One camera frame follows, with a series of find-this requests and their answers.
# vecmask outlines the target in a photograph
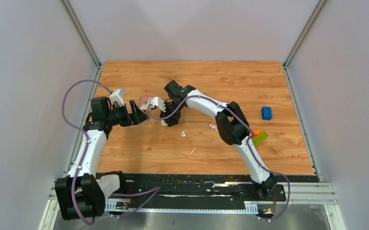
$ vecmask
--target blue block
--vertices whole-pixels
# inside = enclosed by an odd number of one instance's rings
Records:
[[[262,108],[262,119],[263,120],[272,119],[272,108],[266,106]]]

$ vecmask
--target wood grain surface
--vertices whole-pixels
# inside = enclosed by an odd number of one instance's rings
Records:
[[[108,61],[100,78],[112,90],[125,88],[128,107],[132,99],[139,104],[140,96],[168,98],[163,88],[171,80],[192,85],[218,101],[237,102],[249,125],[269,134],[257,150],[271,170],[313,174],[280,62]],[[109,93],[98,87],[96,96]],[[262,120],[263,106],[272,108],[272,120]],[[138,126],[114,127],[97,171],[248,174],[237,151],[210,128],[214,119],[187,107],[181,114],[173,127],[161,126],[154,119]]]

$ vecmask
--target cable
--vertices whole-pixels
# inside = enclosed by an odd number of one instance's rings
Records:
[[[67,118],[66,118],[66,115],[65,115],[65,103],[66,103],[66,98],[67,98],[67,95],[69,94],[69,92],[78,84],[80,83],[83,83],[83,82],[88,82],[88,81],[91,81],[91,82],[94,82],[94,83],[97,83],[99,85],[101,85],[102,87],[105,88],[105,90],[107,90],[109,93],[112,93],[112,90],[110,90],[107,86],[105,86],[103,83],[99,82],[99,81],[96,81],[96,80],[90,80],[90,79],[85,79],[85,80],[79,80],[78,82],[74,83],[72,86],[69,87],[69,89],[66,91],[65,93],[65,96],[63,97],[63,101],[62,101],[62,117],[63,117],[63,120],[68,124],[70,125],[71,127],[83,132],[83,134],[86,136],[86,139],[87,139],[87,142],[86,142],[86,145],[84,147],[84,150],[83,150],[83,154],[81,155],[81,158],[80,158],[80,161],[78,163],[78,167],[76,169],[76,172],[74,173],[74,176],[73,176],[73,180],[72,180],[72,183],[71,183],[71,199],[72,199],[72,202],[73,202],[73,207],[74,209],[76,210],[77,212],[77,215],[78,217],[80,217],[80,219],[87,225],[92,225],[94,224],[94,221],[95,221],[95,218],[93,217],[93,220],[92,222],[89,222],[87,219],[84,218],[83,214],[81,213],[80,209],[78,208],[78,205],[77,205],[77,201],[76,201],[76,194],[75,194],[75,188],[76,188],[76,180],[77,180],[77,175],[78,173],[80,172],[80,168],[81,168],[81,165],[83,164],[83,161],[84,161],[84,157],[86,156],[86,153],[87,153],[87,149],[89,148],[89,144],[90,144],[90,138],[89,138],[89,135],[86,131],[84,131],[82,128],[72,124]]]
[[[115,194],[111,194],[111,196],[126,196],[126,197],[130,197],[130,196],[142,196],[142,195],[145,195],[145,194],[148,194],[148,193],[151,193],[151,192],[153,192],[154,191],[154,193],[144,202],[144,203],[142,203],[139,207],[137,207],[137,208],[135,208],[135,210],[133,210],[132,212],[129,212],[129,213],[127,213],[127,214],[123,214],[123,215],[114,215],[115,217],[117,217],[117,218],[120,218],[120,217],[127,217],[127,216],[129,216],[129,215],[131,215],[131,214],[133,214],[133,213],[135,213],[135,212],[137,212],[138,210],[140,210],[145,204],[147,204],[147,202],[149,202],[149,200],[150,199],[152,199],[155,195],[156,195],[156,193],[158,193],[159,191],[160,191],[160,187],[156,187],[156,188],[153,188],[153,189],[151,189],[151,190],[148,190],[148,191],[146,191],[146,192],[143,192],[143,193],[137,193],[137,194],[117,194],[117,193],[115,193]]]
[[[219,106],[220,108],[222,109],[225,109],[226,111],[228,111],[236,120],[238,120],[252,135],[248,137],[248,139],[246,140],[246,145],[248,146],[249,148],[249,151],[251,152],[252,156],[253,156],[253,159],[256,161],[256,163],[259,165],[260,168],[262,168],[263,170],[267,171],[268,173],[272,173],[272,174],[277,174],[277,175],[280,175],[282,177],[284,177],[287,181],[287,188],[288,188],[288,194],[287,194],[287,200],[286,200],[286,206],[284,207],[284,209],[282,210],[282,212],[274,217],[274,218],[271,218],[271,219],[268,219],[268,218],[262,218],[263,220],[267,220],[267,221],[271,221],[271,220],[277,220],[279,219],[281,216],[283,216],[284,212],[286,211],[288,205],[289,205],[289,201],[290,201],[290,180],[288,179],[288,177],[282,173],[279,173],[279,172],[274,172],[272,170],[269,170],[267,169],[265,166],[263,166],[259,160],[257,159],[255,153],[253,152],[252,148],[250,147],[250,140],[255,136],[255,133],[253,132],[253,130],[247,125],[245,124],[245,122],[243,122],[232,110],[230,110],[229,108],[225,107],[225,106],[222,106],[220,105],[219,103],[217,103],[216,101],[214,101],[213,99],[209,98],[209,97],[206,97],[206,96],[201,96],[201,95],[191,95],[191,96],[187,96],[186,98],[183,99],[183,101],[181,101],[178,106],[176,107],[175,110],[173,110],[173,112],[169,115],[167,115],[166,117],[163,117],[163,118],[159,118],[159,117],[155,117],[153,116],[151,113],[150,113],[150,106],[153,106],[151,104],[148,105],[147,107],[147,112],[148,112],[148,115],[153,118],[153,119],[156,119],[156,120],[166,120],[168,118],[170,118],[171,116],[173,116],[176,111],[178,111],[178,109],[181,107],[181,105],[188,99],[190,98],[194,98],[194,97],[197,97],[197,98],[202,98],[202,99],[205,99],[207,101],[210,101],[212,103],[214,103],[215,105]]]
[[[73,202],[73,207],[74,209],[76,210],[77,212],[77,215],[78,217],[87,225],[92,225],[94,224],[95,222],[95,218],[93,217],[93,220],[92,222],[89,222],[87,219],[84,218],[83,214],[81,213],[80,209],[78,208],[78,205],[77,205],[77,202],[76,202],[76,194],[75,194],[75,188],[76,188],[76,180],[77,180],[77,175],[78,173],[80,172],[80,168],[81,168],[81,165],[83,164],[83,161],[84,161],[84,158],[86,156],[86,153],[87,153],[87,149],[89,147],[89,144],[90,144],[90,140],[89,140],[89,134],[84,131],[84,129],[72,124],[67,118],[66,118],[66,115],[65,115],[65,103],[66,103],[66,98],[67,98],[67,95],[69,94],[69,92],[78,84],[80,83],[83,83],[83,82],[94,82],[96,84],[99,84],[101,85],[105,90],[107,90],[110,94],[113,93],[112,90],[110,90],[106,85],[104,85],[103,83],[99,82],[99,81],[96,81],[96,80],[90,80],[90,79],[86,79],[86,80],[80,80],[76,83],[74,83],[72,86],[69,87],[69,89],[66,91],[65,93],[65,96],[63,97],[63,101],[62,101],[62,117],[63,117],[63,120],[68,124],[70,125],[71,127],[83,132],[83,134],[86,136],[86,139],[87,139],[87,142],[86,142],[86,145],[84,146],[84,150],[83,150],[83,154],[81,155],[81,158],[80,158],[80,161],[78,162],[78,167],[76,169],[76,172],[73,176],[73,180],[72,180],[72,185],[71,185],[71,198],[72,198],[72,202]],[[160,190],[160,187],[156,187],[154,189],[151,189],[149,191],[146,191],[146,192],[143,192],[143,193],[138,193],[138,194],[129,194],[129,195],[125,195],[125,194],[113,194],[112,196],[141,196],[141,195],[145,195],[145,194],[148,194],[148,193],[151,193],[154,191],[154,193],[143,203],[141,204],[138,208],[136,208],[134,211],[130,212],[130,213],[127,213],[127,214],[124,214],[124,215],[119,215],[118,217],[126,217],[126,216],[129,216],[135,212],[137,212],[140,208],[142,208],[147,202],[149,202],[150,199],[152,199],[156,193],[158,193]]]

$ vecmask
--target white wall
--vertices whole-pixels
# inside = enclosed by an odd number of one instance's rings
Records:
[[[71,0],[101,61],[285,61],[316,3]]]
[[[0,229],[38,228],[77,132],[61,116],[72,83],[95,67],[58,0],[0,0]],[[89,87],[72,92],[81,122]]]
[[[290,70],[321,178],[369,229],[369,1],[328,1]]]

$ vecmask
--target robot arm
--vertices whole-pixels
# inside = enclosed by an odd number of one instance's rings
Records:
[[[162,111],[160,117],[166,117],[172,113],[179,104],[187,98],[185,103],[182,103],[176,113],[165,120],[169,127],[178,124],[181,117],[180,111],[186,106],[189,108],[197,109],[206,115],[215,119],[218,127],[218,132],[221,139],[228,145],[232,145],[238,153],[241,155],[243,161],[249,169],[250,177],[255,183],[261,184],[263,191],[268,194],[276,185],[276,180],[273,175],[263,170],[253,158],[251,151],[247,146],[247,139],[249,137],[249,131],[237,120],[230,121],[228,117],[232,117],[224,107],[234,112],[246,125],[249,125],[239,105],[235,102],[223,103],[212,99],[192,86],[186,86],[185,88],[179,86],[174,80],[167,84],[165,87],[166,92],[171,102],[165,103],[165,112]],[[250,141],[249,145],[254,152],[257,160],[265,167],[262,159],[253,143]]]
[[[78,165],[83,157],[87,142],[86,136],[82,140],[77,158],[66,177],[58,178],[55,182],[57,200],[65,220],[79,218],[72,202],[72,189],[75,190],[74,196],[78,208],[86,218],[101,216],[105,210],[105,199],[115,191],[125,192],[123,190],[126,189],[126,181],[121,171],[106,173],[99,180],[95,178],[100,154],[112,127],[138,125],[149,119],[133,100],[129,102],[132,109],[132,113],[129,114],[122,100],[123,93],[124,90],[119,88],[111,94],[113,105],[107,97],[97,97],[91,100],[91,113],[83,127],[89,136],[89,145],[83,163],[81,166]],[[72,180],[78,168],[76,187],[72,188]]]

